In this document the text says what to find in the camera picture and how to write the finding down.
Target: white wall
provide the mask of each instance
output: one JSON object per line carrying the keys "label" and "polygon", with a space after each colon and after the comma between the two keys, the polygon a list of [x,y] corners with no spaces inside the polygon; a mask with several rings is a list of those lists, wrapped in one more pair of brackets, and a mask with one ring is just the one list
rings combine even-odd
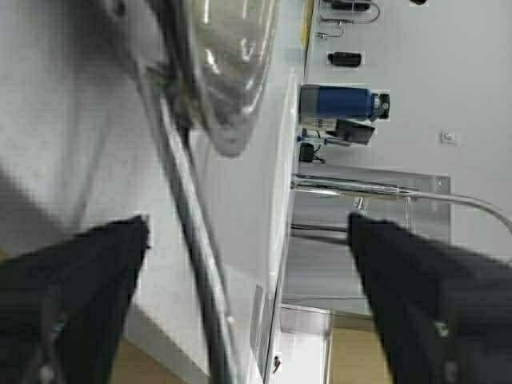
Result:
{"label": "white wall", "polygon": [[[391,120],[377,124],[368,148],[326,148],[330,164],[442,174],[452,191],[512,212],[512,2],[378,0],[381,18],[346,26],[325,42],[312,36],[309,83],[365,83],[390,90]],[[322,27],[314,21],[316,30]],[[326,52],[365,53],[360,70],[335,70]],[[459,146],[438,141],[460,134]],[[493,218],[456,208],[453,240],[509,258],[512,238]]]}
{"label": "white wall", "polygon": [[[298,74],[302,66],[302,4],[286,1],[270,97],[262,106],[266,113],[243,156],[220,158],[204,134],[194,137],[244,369],[254,365],[249,334],[256,285],[267,288],[271,280],[276,133],[289,113],[284,101],[290,72]],[[207,370],[194,277],[174,200],[134,83],[90,8],[82,0],[0,1],[0,249],[14,256],[93,225],[148,214],[151,250],[134,313],[171,338],[196,371]],[[289,30],[295,33],[288,35]],[[149,340],[154,333],[134,330],[139,322],[130,322],[129,336],[173,369],[180,361],[172,351],[162,352],[162,335]]]}

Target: black cable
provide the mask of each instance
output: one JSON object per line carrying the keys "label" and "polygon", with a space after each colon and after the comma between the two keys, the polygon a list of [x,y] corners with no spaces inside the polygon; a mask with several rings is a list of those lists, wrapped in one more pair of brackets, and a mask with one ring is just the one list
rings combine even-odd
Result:
{"label": "black cable", "polygon": [[318,16],[320,17],[320,21],[321,22],[335,22],[341,27],[341,26],[343,26],[343,24],[371,24],[373,22],[376,22],[381,17],[382,10],[381,10],[381,7],[376,2],[373,2],[371,0],[358,0],[358,2],[370,4],[377,10],[377,14],[373,18],[368,19],[368,20],[354,20],[354,19],[350,19],[350,18],[326,18],[322,14],[322,9],[318,8]]}
{"label": "black cable", "polygon": [[332,238],[329,236],[313,236],[310,234],[291,234],[292,238],[301,238],[302,240],[309,240],[311,242],[322,242],[332,246],[348,246],[348,238]]}
{"label": "black cable", "polygon": [[[320,132],[317,131],[317,135],[318,135],[318,138],[322,138],[322,136],[320,135]],[[316,154],[317,152],[320,151],[320,148],[322,148],[322,144],[318,144],[318,148],[316,150],[314,150],[314,154]]]}
{"label": "black cable", "polygon": [[347,233],[348,229],[343,226],[315,226],[311,224],[295,224],[292,223],[291,225],[292,230],[317,230],[317,231],[323,231],[323,232],[340,232],[340,233]]}
{"label": "black cable", "polygon": [[283,295],[283,300],[286,300],[287,302],[305,302],[309,300],[333,300],[333,301],[339,301],[339,300],[366,300],[366,298],[363,297],[352,297],[352,298],[344,298],[344,297],[335,297],[335,296],[301,296],[301,295],[293,295],[293,294],[285,294]]}

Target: metal pipe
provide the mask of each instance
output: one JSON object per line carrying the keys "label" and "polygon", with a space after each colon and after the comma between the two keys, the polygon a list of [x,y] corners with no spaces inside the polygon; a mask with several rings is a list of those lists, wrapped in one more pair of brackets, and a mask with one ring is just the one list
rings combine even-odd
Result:
{"label": "metal pipe", "polygon": [[150,128],[158,157],[178,216],[194,271],[202,323],[208,343],[211,382],[242,382],[237,348],[234,343],[234,318],[230,311],[225,279],[213,231],[202,206],[202,199],[190,149],[188,132],[180,132],[171,113],[174,100],[150,75],[141,74],[139,91],[150,118]]}
{"label": "metal pipe", "polygon": [[316,226],[314,224],[291,224],[292,230],[316,230],[319,232],[339,232],[341,234],[346,234],[348,232],[348,228],[344,226]]}
{"label": "metal pipe", "polygon": [[412,220],[412,198],[406,198],[406,227],[408,230],[412,230],[413,228],[413,220]]}
{"label": "metal pipe", "polygon": [[469,196],[461,196],[456,194],[433,194],[392,184],[364,182],[361,180],[347,180],[341,178],[320,178],[317,176],[307,176],[303,174],[296,174],[294,176],[291,187],[293,190],[299,192],[321,194],[324,196],[333,197],[357,195],[380,199],[425,199],[449,202],[451,204],[458,204],[460,206],[469,206],[494,216],[512,234],[512,221],[501,209],[490,204],[489,202],[477,198],[471,198]]}

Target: wire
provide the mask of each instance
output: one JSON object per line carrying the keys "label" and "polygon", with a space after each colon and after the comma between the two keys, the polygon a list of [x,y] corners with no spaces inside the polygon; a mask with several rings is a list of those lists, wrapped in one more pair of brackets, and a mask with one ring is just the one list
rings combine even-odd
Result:
{"label": "wire", "polygon": [[[318,138],[322,138],[322,136],[320,136],[320,132],[317,131],[317,135],[318,135]],[[322,148],[322,144],[318,144],[318,148],[316,150],[314,150],[314,154],[316,154],[317,152],[320,151],[320,148]]]}
{"label": "wire", "polygon": [[292,230],[317,230],[322,232],[340,232],[347,233],[348,229],[343,226],[315,226],[312,224],[295,224],[291,225]]}
{"label": "wire", "polygon": [[346,238],[335,238],[329,236],[312,236],[310,234],[296,234],[292,232],[292,238],[300,238],[302,240],[308,240],[310,242],[321,242],[331,246],[349,246],[349,242]]}
{"label": "wire", "polygon": [[323,38],[324,40],[327,40],[327,38],[340,38],[345,34],[345,27],[343,26],[342,22],[338,23],[338,27],[341,29],[339,34],[328,34],[326,32],[317,32],[317,36],[320,38]]}
{"label": "wire", "polygon": [[309,295],[302,295],[302,294],[284,294],[282,296],[283,300],[287,301],[299,301],[302,300],[366,300],[364,297],[343,297],[343,296],[309,296]]}
{"label": "wire", "polygon": [[357,2],[370,4],[372,7],[374,7],[377,10],[377,14],[373,18],[368,19],[368,20],[353,20],[350,18],[325,18],[322,15],[322,12],[319,10],[318,16],[320,17],[320,20],[322,22],[340,22],[343,24],[371,24],[372,22],[376,22],[381,17],[382,10],[381,10],[381,7],[378,6],[378,4],[376,2],[371,1],[371,0],[357,0]]}

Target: electrical outlet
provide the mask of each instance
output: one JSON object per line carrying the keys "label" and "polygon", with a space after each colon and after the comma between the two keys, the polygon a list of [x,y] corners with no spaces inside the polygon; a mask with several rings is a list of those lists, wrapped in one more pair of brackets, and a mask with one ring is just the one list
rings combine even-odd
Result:
{"label": "electrical outlet", "polygon": [[439,134],[439,141],[441,144],[457,146],[460,143],[460,137],[454,132],[441,132]]}

